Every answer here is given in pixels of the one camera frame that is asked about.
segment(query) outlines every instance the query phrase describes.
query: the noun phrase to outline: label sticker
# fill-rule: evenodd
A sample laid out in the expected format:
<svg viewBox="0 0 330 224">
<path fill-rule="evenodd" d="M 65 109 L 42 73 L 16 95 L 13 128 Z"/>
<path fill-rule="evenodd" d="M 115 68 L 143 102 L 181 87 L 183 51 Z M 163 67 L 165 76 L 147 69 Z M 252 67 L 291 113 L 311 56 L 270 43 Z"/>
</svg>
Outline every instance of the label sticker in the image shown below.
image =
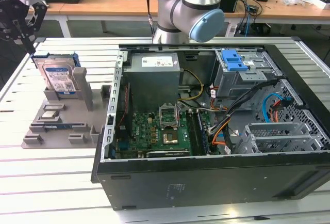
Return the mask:
<svg viewBox="0 0 330 224">
<path fill-rule="evenodd" d="M 57 129 L 57 126 L 45 126 L 45 129 Z"/>
<path fill-rule="evenodd" d="M 142 67 L 172 67 L 173 60 L 171 56 L 153 56 L 143 57 Z"/>
<path fill-rule="evenodd" d="M 216 96 L 216 91 L 215 90 L 211 90 L 211 98 L 215 99 L 217 96 Z"/>
<path fill-rule="evenodd" d="M 225 146 L 225 152 L 226 154 L 232 154 L 232 151 L 227 146 Z"/>
<path fill-rule="evenodd" d="M 239 136 L 238 130 L 233 130 L 233 133 L 230 136 Z"/>
<path fill-rule="evenodd" d="M 246 66 L 254 66 L 253 61 L 243 61 L 244 65 Z"/>
<path fill-rule="evenodd" d="M 71 79 L 69 79 L 69 70 L 67 68 L 46 68 L 45 72 L 51 85 L 56 92 L 63 94 L 74 94 L 76 88 Z"/>
</svg>

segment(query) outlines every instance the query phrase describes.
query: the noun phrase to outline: table leg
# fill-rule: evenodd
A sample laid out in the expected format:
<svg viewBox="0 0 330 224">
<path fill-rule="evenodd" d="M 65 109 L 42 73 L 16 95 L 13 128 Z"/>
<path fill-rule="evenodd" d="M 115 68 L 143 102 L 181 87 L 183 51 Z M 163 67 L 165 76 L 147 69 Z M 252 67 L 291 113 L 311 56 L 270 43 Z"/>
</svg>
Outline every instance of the table leg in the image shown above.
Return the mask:
<svg viewBox="0 0 330 224">
<path fill-rule="evenodd" d="M 103 33 L 108 32 L 108 30 L 107 30 L 107 24 L 106 24 L 105 21 L 101 21 L 101 26 L 102 26 Z"/>
<path fill-rule="evenodd" d="M 237 21 L 229 20 L 227 31 L 226 31 L 226 37 L 234 37 L 237 26 L 238 26 Z"/>
<path fill-rule="evenodd" d="M 61 30 L 64 37 L 71 37 L 70 30 L 68 27 L 68 17 L 65 15 L 61 15 L 58 19 L 58 22 L 60 23 Z"/>
</svg>

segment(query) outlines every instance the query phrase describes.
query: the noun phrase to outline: wooden desk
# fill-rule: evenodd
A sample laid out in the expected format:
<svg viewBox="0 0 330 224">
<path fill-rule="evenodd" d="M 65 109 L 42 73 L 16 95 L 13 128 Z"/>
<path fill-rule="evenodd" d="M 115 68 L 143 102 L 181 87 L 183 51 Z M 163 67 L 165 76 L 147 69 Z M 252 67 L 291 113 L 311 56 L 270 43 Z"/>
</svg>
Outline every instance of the wooden desk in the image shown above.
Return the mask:
<svg viewBox="0 0 330 224">
<path fill-rule="evenodd" d="M 308 3 L 305 6 L 285 6 L 279 0 L 260 2 L 263 12 L 256 23 L 275 24 L 330 24 L 330 10 L 320 10 Z M 81 0 L 79 4 L 62 5 L 60 16 L 54 14 L 56 9 L 51 6 L 46 19 L 58 20 L 64 37 L 71 37 L 67 25 L 68 20 L 99 20 L 99 21 L 147 21 L 145 0 Z M 150 11 L 157 20 L 157 0 L 150 0 Z M 233 36 L 236 26 L 244 16 L 244 6 L 239 2 L 234 13 L 225 13 L 225 21 L 229 23 L 226 36 Z"/>
<path fill-rule="evenodd" d="M 248 0 L 248 3 L 258 6 L 255 3 L 253 4 L 253 1 L 250 0 Z M 321 10 L 315 5 L 308 3 L 305 3 L 304 6 L 285 6 L 280 0 L 268 0 L 267 2 L 259 3 L 263 7 L 263 12 L 258 19 L 330 20 L 330 10 Z M 233 15 L 234 17 L 241 12 L 244 12 L 244 5 L 242 2 L 239 2 L 236 7 L 236 12 L 231 13 L 230 15 Z"/>
<path fill-rule="evenodd" d="M 64 3 L 50 3 L 47 15 L 60 15 L 60 10 L 64 6 Z"/>
</svg>

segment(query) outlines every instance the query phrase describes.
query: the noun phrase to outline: green circuit board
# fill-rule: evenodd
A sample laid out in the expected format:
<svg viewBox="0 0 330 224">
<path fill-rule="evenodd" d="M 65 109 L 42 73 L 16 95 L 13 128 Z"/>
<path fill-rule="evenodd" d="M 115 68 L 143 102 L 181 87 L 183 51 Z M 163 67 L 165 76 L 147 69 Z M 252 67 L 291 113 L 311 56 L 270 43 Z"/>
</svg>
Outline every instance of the green circuit board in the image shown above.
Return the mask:
<svg viewBox="0 0 330 224">
<path fill-rule="evenodd" d="M 207 112 L 201 112 L 205 130 L 210 126 L 210 117 Z M 162 122 L 173 120 L 173 113 L 163 113 Z M 148 151 L 188 151 L 191 146 L 187 127 L 186 113 L 180 112 L 178 127 L 175 129 L 160 126 L 159 113 L 134 113 L 132 124 L 132 138 L 120 140 L 117 152 L 121 158 L 135 158 L 139 153 Z"/>
</svg>

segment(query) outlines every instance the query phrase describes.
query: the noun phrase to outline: light blue joint cap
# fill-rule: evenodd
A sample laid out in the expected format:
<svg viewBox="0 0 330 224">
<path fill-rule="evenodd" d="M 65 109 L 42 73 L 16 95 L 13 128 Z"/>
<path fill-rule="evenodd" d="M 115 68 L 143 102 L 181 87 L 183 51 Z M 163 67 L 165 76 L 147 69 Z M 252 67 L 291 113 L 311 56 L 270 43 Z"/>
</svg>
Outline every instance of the light blue joint cap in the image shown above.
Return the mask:
<svg viewBox="0 0 330 224">
<path fill-rule="evenodd" d="M 204 14 L 190 29 L 189 37 L 196 42 L 207 42 L 223 28 L 225 15 L 221 9 Z"/>
</svg>

